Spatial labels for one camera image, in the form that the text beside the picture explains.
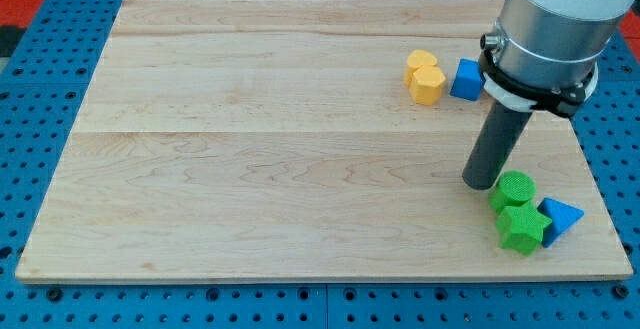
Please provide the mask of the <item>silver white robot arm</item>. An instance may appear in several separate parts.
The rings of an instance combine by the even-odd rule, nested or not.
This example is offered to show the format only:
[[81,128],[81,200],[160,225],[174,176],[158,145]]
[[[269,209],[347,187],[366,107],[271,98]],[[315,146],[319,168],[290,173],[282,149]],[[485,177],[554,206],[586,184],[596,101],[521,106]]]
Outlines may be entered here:
[[505,0],[481,39],[508,78],[531,87],[571,87],[592,71],[635,0]]

